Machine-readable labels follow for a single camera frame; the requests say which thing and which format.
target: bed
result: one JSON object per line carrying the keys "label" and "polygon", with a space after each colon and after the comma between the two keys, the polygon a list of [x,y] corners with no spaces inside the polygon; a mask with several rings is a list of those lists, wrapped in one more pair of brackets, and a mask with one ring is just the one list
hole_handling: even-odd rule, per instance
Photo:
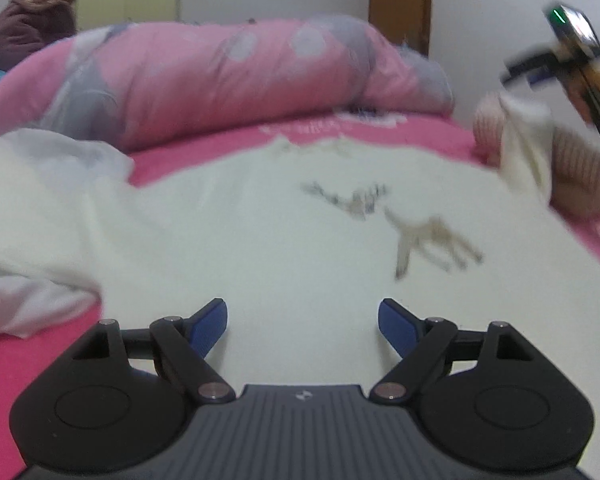
{"label": "bed", "polygon": [[[133,155],[136,168],[132,183],[145,186],[177,170],[263,145],[272,136],[285,136],[294,143],[303,144],[342,135],[375,144],[421,147],[445,158],[477,164],[472,156],[472,133],[451,121],[414,115],[404,122],[371,124],[365,119],[343,119],[328,114],[219,132],[136,153]],[[600,259],[600,240],[590,227],[573,222],[571,227],[581,242]],[[12,402],[99,315],[100,306],[95,305],[78,319],[48,328],[25,340],[0,336],[0,480],[14,478],[23,467],[8,428]]]}

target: person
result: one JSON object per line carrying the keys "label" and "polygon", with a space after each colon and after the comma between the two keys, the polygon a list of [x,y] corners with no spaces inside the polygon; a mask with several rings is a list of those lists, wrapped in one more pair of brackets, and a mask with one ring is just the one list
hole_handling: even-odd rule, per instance
{"label": "person", "polygon": [[11,0],[0,13],[0,71],[76,33],[75,0]]}

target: purple jacket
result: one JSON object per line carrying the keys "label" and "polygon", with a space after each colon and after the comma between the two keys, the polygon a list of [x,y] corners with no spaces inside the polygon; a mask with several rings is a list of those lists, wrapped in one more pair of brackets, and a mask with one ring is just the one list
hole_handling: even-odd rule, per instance
{"label": "purple jacket", "polygon": [[51,43],[75,34],[74,11],[61,0],[11,0],[0,13],[0,70],[7,72]]}

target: pink blanket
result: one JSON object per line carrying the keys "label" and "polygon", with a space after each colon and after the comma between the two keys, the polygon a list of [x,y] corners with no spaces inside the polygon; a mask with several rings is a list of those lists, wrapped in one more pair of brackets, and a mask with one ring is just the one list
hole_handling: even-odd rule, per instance
{"label": "pink blanket", "polygon": [[[298,144],[346,135],[378,144],[418,146],[451,159],[477,163],[472,158],[474,136],[449,121],[411,116],[395,128],[380,128],[325,116],[242,128],[147,150],[134,156],[136,172],[132,180],[137,186],[144,186],[182,168],[262,145],[274,135],[287,136]],[[574,226],[574,230],[600,257],[600,240],[584,225]],[[99,307],[94,307],[79,319],[27,340],[0,336],[0,480],[10,480],[23,467],[8,428],[11,404],[27,384],[98,319],[99,313]]]}
{"label": "pink blanket", "polygon": [[349,16],[90,30],[0,81],[0,135],[33,126],[133,151],[347,105],[448,116],[442,69]]}

